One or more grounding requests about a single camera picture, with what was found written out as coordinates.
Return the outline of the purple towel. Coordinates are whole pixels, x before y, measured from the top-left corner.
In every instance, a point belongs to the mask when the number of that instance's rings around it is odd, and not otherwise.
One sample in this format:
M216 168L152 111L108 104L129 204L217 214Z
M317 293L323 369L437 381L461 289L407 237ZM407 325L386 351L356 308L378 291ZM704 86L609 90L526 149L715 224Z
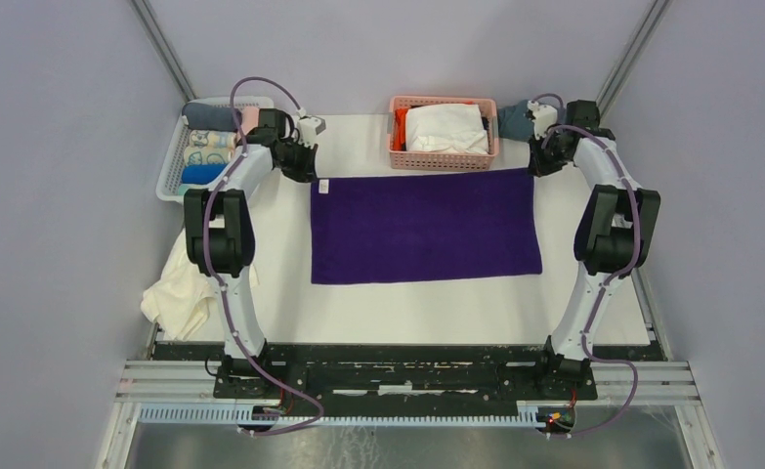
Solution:
M321 179L310 198L311 281L539 275L533 201L524 168Z

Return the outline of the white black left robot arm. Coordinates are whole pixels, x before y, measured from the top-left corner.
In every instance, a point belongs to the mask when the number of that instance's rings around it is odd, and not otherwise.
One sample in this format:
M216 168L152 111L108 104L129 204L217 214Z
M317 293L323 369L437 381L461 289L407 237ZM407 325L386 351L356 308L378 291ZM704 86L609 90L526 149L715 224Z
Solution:
M302 109L289 114L263 108L209 188L190 189L183 196L187 254L215 294L225 332L216 374L223 384L237 381L254 398L268 395L278 381L250 285L256 236L249 200L275 172L299 183L313 182L318 137L325 127L322 118Z

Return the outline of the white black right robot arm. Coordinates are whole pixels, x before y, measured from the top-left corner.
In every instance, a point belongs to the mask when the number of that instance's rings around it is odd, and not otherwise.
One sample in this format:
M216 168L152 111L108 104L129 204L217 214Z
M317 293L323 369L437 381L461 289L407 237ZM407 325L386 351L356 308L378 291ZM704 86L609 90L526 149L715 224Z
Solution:
M660 195L625 168L596 103L578 100L556 108L532 99L526 117L533 125L530 173L549 176L571 164L591 189L574 235L574 289L531 374L534 390L556 399L572 383L587 380L601 319L616 290L648 257Z

